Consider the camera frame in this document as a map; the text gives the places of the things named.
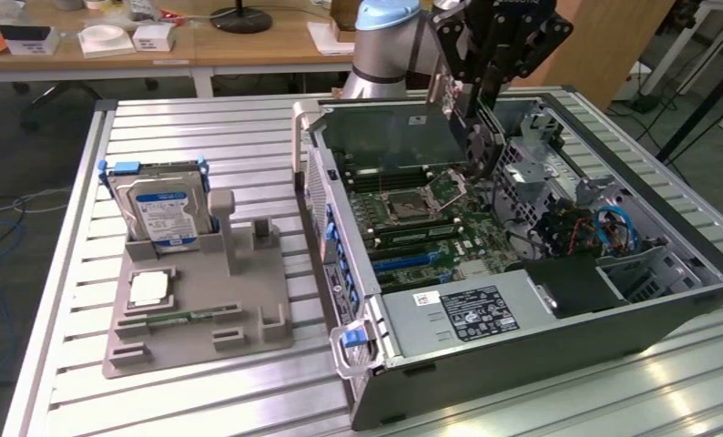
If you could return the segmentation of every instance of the white box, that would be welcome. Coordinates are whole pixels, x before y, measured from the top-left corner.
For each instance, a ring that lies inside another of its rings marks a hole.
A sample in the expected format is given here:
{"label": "white box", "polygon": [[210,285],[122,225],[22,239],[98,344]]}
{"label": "white box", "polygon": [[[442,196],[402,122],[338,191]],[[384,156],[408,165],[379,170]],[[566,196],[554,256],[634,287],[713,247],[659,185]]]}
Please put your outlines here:
{"label": "white box", "polygon": [[56,27],[50,28],[48,37],[43,40],[12,40],[6,39],[7,48],[14,55],[54,55],[59,42],[62,41],[62,35],[56,30]]}
{"label": "white box", "polygon": [[614,100],[629,101],[634,99],[634,97],[639,93],[639,84],[645,85],[645,81],[649,80],[651,73],[653,70],[650,69],[650,67],[641,62],[637,62],[631,73],[629,73],[629,77],[626,77],[626,82],[623,83],[623,86],[621,87],[621,90],[618,91],[618,95],[615,95]]}
{"label": "white box", "polygon": [[126,55],[135,53],[130,34],[114,25],[95,25],[87,27],[80,34],[80,48],[87,59],[94,57]]}
{"label": "white box", "polygon": [[140,52],[170,52],[175,46],[174,24],[142,25],[134,33],[134,46]]}

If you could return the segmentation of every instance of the floor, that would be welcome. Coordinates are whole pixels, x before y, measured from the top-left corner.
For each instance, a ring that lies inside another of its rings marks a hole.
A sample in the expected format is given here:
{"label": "floor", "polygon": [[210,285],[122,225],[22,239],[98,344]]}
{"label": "floor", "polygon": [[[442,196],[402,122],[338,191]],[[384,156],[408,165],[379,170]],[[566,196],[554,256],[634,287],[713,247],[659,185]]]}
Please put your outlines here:
{"label": "floor", "polygon": [[[673,36],[657,37],[651,42],[643,60],[655,65],[671,45]],[[691,43],[681,62],[673,72],[694,57],[703,48]],[[666,111],[653,129],[655,138],[665,141],[678,130],[693,109],[709,94],[713,84],[723,74],[723,59],[718,59],[706,71],[703,79],[694,87],[690,95],[677,100],[678,110]],[[92,86],[107,97],[114,99],[175,98],[192,97],[194,85],[188,79],[159,79],[160,89],[148,91],[143,80],[118,80],[94,82]],[[308,92],[328,91],[336,86],[334,75],[312,75],[308,80]],[[222,95],[282,94],[288,91],[287,76],[242,76],[219,79]],[[79,92],[62,97],[51,110],[43,111],[38,121],[42,129],[27,133],[19,127],[19,112],[30,99],[47,89],[46,84],[32,84],[30,96],[19,96],[8,84],[0,84],[0,195],[24,195],[47,188],[71,186],[75,178],[94,102]],[[613,108],[619,113],[630,110],[622,104]],[[714,114],[723,113],[723,101]],[[646,115],[614,117],[621,126],[638,136],[645,128],[639,122],[649,124],[658,116],[658,110]],[[714,118],[709,117],[697,132],[709,126]],[[650,150],[655,145],[649,137],[643,144]],[[693,148],[677,164],[690,180],[694,188],[723,212],[723,129],[710,131],[699,144]],[[63,194],[46,196],[35,201],[31,208],[50,208],[66,202]],[[19,214],[14,211],[0,213],[0,220],[15,220]],[[18,380],[23,353],[28,344],[42,289],[46,283],[51,264],[52,251],[62,227],[60,211],[44,214],[28,214],[23,221],[24,238],[19,247],[0,261],[0,296],[10,308],[10,318],[15,331],[15,343],[7,330],[4,317],[0,314],[0,357],[10,351],[12,359],[0,370],[0,432],[7,417],[7,409],[15,381]]]}

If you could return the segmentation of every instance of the metal table slats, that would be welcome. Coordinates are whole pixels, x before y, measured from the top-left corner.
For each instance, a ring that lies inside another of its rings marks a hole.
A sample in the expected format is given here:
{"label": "metal table slats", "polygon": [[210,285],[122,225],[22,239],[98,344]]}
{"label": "metal table slats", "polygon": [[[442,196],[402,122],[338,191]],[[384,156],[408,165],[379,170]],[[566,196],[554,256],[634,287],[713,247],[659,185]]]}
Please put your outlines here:
{"label": "metal table slats", "polygon": [[[639,175],[723,250],[723,219],[654,157],[579,96],[558,97]],[[212,188],[235,189],[238,221],[272,213],[283,230],[296,344],[231,360],[107,380],[102,360],[112,317],[126,225],[115,202],[88,174],[63,286],[40,312],[52,314],[52,341],[34,336],[19,409],[7,432],[28,435],[350,436],[348,403],[335,375],[318,285],[298,218],[291,154],[291,106],[327,95],[120,102],[100,111],[92,159],[211,161]],[[594,176],[607,168],[578,136],[566,150]],[[723,431],[723,308],[693,320],[645,353],[415,417],[362,435],[683,435]]]}

